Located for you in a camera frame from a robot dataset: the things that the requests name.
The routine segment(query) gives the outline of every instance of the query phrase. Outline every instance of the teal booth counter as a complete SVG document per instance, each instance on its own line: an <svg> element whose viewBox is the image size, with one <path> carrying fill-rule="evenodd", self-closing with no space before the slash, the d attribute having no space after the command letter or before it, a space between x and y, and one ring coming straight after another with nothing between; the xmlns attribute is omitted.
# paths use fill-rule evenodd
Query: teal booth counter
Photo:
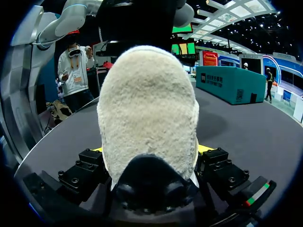
<svg viewBox="0 0 303 227"><path fill-rule="evenodd" d="M236 67L199 66L196 87L232 105L261 103L264 100L266 77Z"/></svg>

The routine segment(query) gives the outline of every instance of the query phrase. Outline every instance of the green screen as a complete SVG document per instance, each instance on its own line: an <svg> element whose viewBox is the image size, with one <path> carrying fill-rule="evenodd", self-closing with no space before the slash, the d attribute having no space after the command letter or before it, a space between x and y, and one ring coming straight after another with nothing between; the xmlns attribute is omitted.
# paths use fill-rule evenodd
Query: green screen
<svg viewBox="0 0 303 227"><path fill-rule="evenodd" d="M187 44L187 49L188 49L188 54L195 54L196 53L194 43Z"/></svg>
<svg viewBox="0 0 303 227"><path fill-rule="evenodd" d="M182 50L182 54L195 54L196 48L194 43L187 44L187 49L185 49L186 44L173 44L171 46L171 52L180 55L180 49Z"/></svg>
<svg viewBox="0 0 303 227"><path fill-rule="evenodd" d="M193 32L191 24L186 25L185 27L173 27L173 33L181 33L181 32Z"/></svg>

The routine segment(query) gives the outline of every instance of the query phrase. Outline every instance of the person in white hard hat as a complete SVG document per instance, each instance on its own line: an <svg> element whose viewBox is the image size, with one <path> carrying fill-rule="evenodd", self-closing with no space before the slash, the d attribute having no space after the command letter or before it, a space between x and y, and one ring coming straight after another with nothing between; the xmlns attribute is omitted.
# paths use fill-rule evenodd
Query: person in white hard hat
<svg viewBox="0 0 303 227"><path fill-rule="evenodd" d="M248 64L247 63L244 63L244 69L248 70Z"/></svg>

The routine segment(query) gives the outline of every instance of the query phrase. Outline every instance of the black round platform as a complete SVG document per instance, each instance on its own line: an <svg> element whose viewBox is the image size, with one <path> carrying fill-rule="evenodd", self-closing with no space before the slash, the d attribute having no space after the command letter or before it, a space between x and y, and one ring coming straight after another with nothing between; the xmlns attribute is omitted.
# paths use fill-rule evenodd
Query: black round platform
<svg viewBox="0 0 303 227"><path fill-rule="evenodd" d="M277 188L261 208L266 215L290 184L302 157L303 128L268 103L232 106L195 88L200 104L197 137L199 144L221 147L241 169L250 171L250 180L263 176ZM97 121L98 99L73 114L45 136L25 158L15 177L45 170L55 179L59 170L74 165L86 148L100 148ZM96 210L105 189L98 188L80 206Z"/></svg>

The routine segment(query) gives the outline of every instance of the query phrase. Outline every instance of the white ceiling structure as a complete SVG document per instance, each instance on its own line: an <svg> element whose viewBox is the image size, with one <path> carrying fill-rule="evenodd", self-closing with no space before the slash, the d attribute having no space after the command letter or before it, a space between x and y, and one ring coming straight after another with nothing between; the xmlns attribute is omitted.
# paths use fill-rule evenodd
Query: white ceiling structure
<svg viewBox="0 0 303 227"><path fill-rule="evenodd" d="M204 42L210 41L214 44L218 43L220 46L228 46L227 39L211 35L211 33L240 20L268 13L277 13L268 0L232 0L225 5L213 0L207 0L206 3L218 10L210 13L199 9L197 13L207 18L204 20L194 18L192 22L199 23L200 25L193 26L193 33L186 35L179 34L179 37L184 37L184 39L194 38L196 41L204 40ZM233 41L230 41L230 47L243 53L255 53Z"/></svg>

